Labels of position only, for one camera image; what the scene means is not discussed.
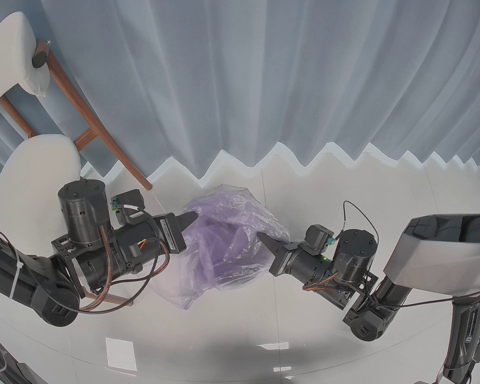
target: white upholstery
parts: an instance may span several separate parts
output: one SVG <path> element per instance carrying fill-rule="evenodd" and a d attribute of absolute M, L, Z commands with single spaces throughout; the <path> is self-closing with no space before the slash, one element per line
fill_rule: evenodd
<path fill-rule="evenodd" d="M 0 231 L 20 251 L 51 256 L 50 242 L 66 233 L 57 197 L 80 178 L 80 156 L 63 135 L 39 135 L 21 143 L 0 173 Z"/>
<path fill-rule="evenodd" d="M 50 72 L 47 64 L 33 67 L 35 50 L 35 35 L 25 14 L 12 13 L 0 23 L 0 96 L 17 83 L 28 93 L 45 96 Z"/>

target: chair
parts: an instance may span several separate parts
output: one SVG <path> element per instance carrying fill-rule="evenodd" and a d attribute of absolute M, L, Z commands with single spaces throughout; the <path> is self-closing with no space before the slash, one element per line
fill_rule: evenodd
<path fill-rule="evenodd" d="M 48 42 L 42 40 L 37 44 L 32 27 L 22 12 L 12 13 L 0 23 L 0 52 L 0 105 L 26 133 L 28 139 L 36 136 L 36 132 L 18 113 L 5 92 L 19 84 L 28 93 L 45 96 L 51 76 L 89 125 L 73 142 L 77 151 L 81 151 L 99 137 L 145 189 L 152 189 L 152 184 L 132 164 L 77 92 L 50 51 Z"/>

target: floor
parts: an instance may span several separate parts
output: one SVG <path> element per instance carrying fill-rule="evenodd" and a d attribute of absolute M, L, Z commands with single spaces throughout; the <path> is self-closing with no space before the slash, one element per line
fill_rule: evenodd
<path fill-rule="evenodd" d="M 94 170 L 85 176 L 99 177 Z M 434 154 L 421 164 L 410 153 L 393 161 L 372 145 L 353 161 L 329 144 L 304 168 L 278 144 L 255 168 L 220 153 L 201 180 L 175 161 L 152 178 L 156 181 L 148 192 L 117 167 L 105 178 L 107 192 L 140 188 L 147 210 L 158 214 L 164 209 L 180 213 L 189 200 L 219 184 L 248 187 L 294 240 L 315 223 L 338 232 L 342 201 L 352 200 L 380 233 L 372 267 L 380 278 L 411 218 L 480 211 L 480 170 L 473 161 L 463 165 L 454 158 L 445 164 Z M 349 227 L 369 230 L 362 216 L 350 209 Z M 112 293 L 129 296 L 138 286 L 114 288 Z M 408 302 L 437 297 L 413 291 Z M 342 323 L 343 312 L 303 292 L 292 277 L 269 274 L 242 289 L 207 291 L 187 311 L 147 289 L 132 308 L 79 315 L 66 328 L 48 326 L 3 296 L 0 308 L 0 341 L 49 384 L 431 383 L 446 354 L 451 313 L 448 303 L 402 309 L 383 337 L 365 343 Z M 108 365 L 106 337 L 133 343 L 136 371 Z M 480 383 L 480 373 L 472 382 Z"/>

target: curtain fold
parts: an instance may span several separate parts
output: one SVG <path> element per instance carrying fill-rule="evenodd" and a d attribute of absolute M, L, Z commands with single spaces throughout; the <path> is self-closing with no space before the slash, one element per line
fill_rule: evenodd
<path fill-rule="evenodd" d="M 353 159 L 372 143 L 480 163 L 477 0 L 0 4 L 14 11 L 145 175 L 173 156 L 199 178 L 222 149 L 254 166 L 277 142 L 303 165 L 328 142 Z M 40 101 L 19 91 L 7 96 L 37 132 L 87 128 L 53 82 Z M 0 119 L 2 164 L 16 132 Z M 98 139 L 82 155 L 101 174 L 116 161 Z"/>

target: transparent plastic bag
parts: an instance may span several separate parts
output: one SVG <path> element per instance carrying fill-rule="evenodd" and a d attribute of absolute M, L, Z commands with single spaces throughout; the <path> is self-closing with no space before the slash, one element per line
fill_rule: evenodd
<path fill-rule="evenodd" d="M 289 241 L 288 231 L 246 188 L 220 185 L 183 211 L 199 215 L 183 231 L 187 249 L 172 255 L 166 270 L 149 284 L 182 309 L 210 288 L 241 288 L 268 271 L 274 256 L 257 239 L 257 232 Z"/>

